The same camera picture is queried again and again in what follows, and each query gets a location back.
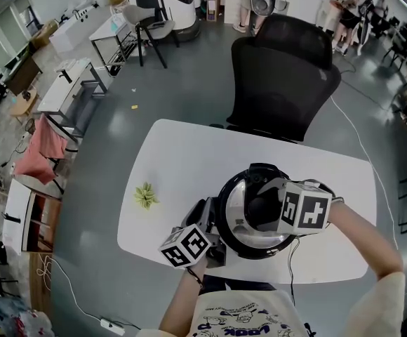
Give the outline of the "person's right forearm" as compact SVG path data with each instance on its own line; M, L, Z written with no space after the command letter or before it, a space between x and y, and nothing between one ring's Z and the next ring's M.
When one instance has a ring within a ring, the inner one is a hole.
M328 220L355 246L377 280L403 272L401 255L366 219L345 203L331 204Z

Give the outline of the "white table grey drawer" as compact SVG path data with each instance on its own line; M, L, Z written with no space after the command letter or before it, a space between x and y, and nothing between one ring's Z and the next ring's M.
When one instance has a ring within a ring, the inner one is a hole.
M58 73L35 114L44 116L75 143L82 139L88 125L107 93L107 87L88 58L62 62Z

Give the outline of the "long white counter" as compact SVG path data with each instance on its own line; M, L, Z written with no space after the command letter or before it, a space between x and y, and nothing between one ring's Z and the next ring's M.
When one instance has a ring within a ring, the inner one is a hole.
M89 6L80 11L74 11L69 20L50 36L50 43L57 53L72 51L85 38L88 38L102 20L101 8Z

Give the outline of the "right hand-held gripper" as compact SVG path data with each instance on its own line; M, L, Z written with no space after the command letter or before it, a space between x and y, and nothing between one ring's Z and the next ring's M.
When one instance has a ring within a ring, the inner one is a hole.
M259 197L279 197L279 221L259 224L255 229L267 234L307 235L322 232L334 201L343 201L327 185L314 179L290 181L273 178L258 191Z

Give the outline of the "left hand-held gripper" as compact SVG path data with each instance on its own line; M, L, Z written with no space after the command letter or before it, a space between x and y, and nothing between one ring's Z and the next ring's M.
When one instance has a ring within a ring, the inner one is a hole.
M227 248L213 229L213 200L200 199L159 247L160 254L175 269L196 265L207 258L208 268L226 264Z

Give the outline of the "pink cloth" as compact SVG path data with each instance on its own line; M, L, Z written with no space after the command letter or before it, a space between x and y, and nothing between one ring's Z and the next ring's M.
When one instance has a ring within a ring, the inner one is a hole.
M67 140L59 135L49 124L44 114L35 121L35 131L29 145L17 160L14 175L25 175L36 178L46 185L56 177L50 159L64 159Z

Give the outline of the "black pressure cooker pot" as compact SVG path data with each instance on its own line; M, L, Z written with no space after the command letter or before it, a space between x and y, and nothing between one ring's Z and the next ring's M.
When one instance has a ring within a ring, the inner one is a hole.
M285 248L289 247L296 239L293 235L280 235L275 245L267 247L249 246L235 236L235 233L229 229L228 222L222 217L223 208L220 199L209 197L213 200L213 229L211 234L218 234L226 248L230 248L235 254L246 260L263 260L274 257Z

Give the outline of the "person's left forearm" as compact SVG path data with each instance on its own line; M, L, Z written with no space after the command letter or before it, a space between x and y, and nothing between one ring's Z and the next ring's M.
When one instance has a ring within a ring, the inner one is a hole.
M193 274L185 270L161 320L159 330L176 337L186 337L191 329L200 290L200 283Z

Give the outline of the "pressure cooker lid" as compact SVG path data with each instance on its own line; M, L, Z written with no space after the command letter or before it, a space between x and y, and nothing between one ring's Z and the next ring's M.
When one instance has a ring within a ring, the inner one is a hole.
M235 236L249 246L275 245L280 235L259 232L259 224L279 221L282 202L279 197L259 197L260 188L273 178L291 179L273 164L253 163L246 170L228 180L218 198L223 208L222 217Z

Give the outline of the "white vanity table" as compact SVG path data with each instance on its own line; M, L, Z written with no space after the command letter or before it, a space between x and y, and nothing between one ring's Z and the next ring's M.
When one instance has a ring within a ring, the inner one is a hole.
M342 15L342 9L338 8L336 4L332 4L332 1L343 2L343 0L323 0L316 18L316 26L327 33L334 34Z

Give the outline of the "brown wooden desk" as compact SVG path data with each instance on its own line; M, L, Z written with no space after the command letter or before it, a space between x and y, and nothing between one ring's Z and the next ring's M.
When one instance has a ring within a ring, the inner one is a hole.
M18 95L22 91L27 90L32 85L35 77L42 73L42 70L36 64L32 55L26 53L17 61L4 82L6 87L14 95Z

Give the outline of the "person's dark trousers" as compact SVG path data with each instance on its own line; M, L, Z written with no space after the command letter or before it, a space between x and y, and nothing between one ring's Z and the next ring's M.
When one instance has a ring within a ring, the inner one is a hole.
M226 279L210 275L203 276L203 287L199 294L226 291L227 288L233 291L275 291L276 289L266 282L252 282L237 279Z

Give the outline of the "grey chair black legs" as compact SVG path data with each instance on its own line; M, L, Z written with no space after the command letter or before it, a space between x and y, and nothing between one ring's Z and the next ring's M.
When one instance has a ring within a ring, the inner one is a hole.
M142 67L144 65L142 42L148 41L154 48L164 69L167 69L168 66L159 50L157 41L171 35L176 47L180 47L178 36L174 30L175 22L169 20L161 8L141 8L133 4L128 4L124 6L121 11L126 22L130 24L132 30L135 31L140 66Z

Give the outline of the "white cabinet brown drawers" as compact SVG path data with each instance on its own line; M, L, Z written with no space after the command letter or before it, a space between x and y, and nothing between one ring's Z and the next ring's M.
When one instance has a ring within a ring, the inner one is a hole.
M15 253L52 253L61 199L13 179L6 200L3 243Z

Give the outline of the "pile of plastic bags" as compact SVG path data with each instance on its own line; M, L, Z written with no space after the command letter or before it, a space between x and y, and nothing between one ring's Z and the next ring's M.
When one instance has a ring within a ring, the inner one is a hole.
M6 337L55 337L48 315L19 297L0 297L0 329Z

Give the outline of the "small green succulent plant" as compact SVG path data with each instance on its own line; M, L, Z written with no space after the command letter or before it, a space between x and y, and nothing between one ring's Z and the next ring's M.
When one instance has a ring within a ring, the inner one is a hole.
M152 204L158 204L159 200L150 183L143 183L142 186L135 188L135 201L141 205L142 208L150 210Z

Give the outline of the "black mesh office chair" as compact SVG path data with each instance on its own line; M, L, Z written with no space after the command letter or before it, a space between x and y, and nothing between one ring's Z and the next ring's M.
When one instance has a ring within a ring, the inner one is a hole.
M340 85L329 35L304 20L271 15L231 52L235 99L228 129L302 142Z

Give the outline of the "wooden floor board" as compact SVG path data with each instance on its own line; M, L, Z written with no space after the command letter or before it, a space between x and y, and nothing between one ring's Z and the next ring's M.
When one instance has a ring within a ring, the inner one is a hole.
M51 308L51 253L29 254L29 292L34 310L44 312L49 318Z

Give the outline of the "white power strip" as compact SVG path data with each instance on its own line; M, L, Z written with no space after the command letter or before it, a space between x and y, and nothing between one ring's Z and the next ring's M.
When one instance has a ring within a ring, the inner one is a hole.
M118 336L123 336L125 334L125 328L123 328L122 325L111 322L104 318L100 319L100 326L108 331L111 331L112 333L115 333Z

